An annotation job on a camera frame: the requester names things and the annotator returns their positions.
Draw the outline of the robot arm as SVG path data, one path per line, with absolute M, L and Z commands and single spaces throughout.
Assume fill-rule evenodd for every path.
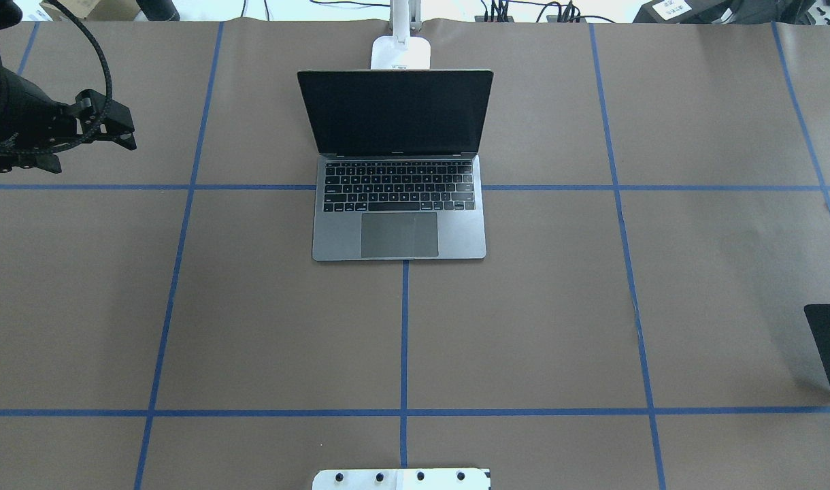
M 21 18 L 14 1 L 0 1 L 0 30 L 19 24 Z M 51 148 L 65 108 L 32 81 L 5 68 L 0 53 L 0 173 L 20 167 L 59 174 L 60 159 L 39 151 Z

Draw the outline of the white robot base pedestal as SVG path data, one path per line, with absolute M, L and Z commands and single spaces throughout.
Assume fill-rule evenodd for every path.
M 491 489 L 480 468 L 371 468 L 319 471 L 312 489 Z

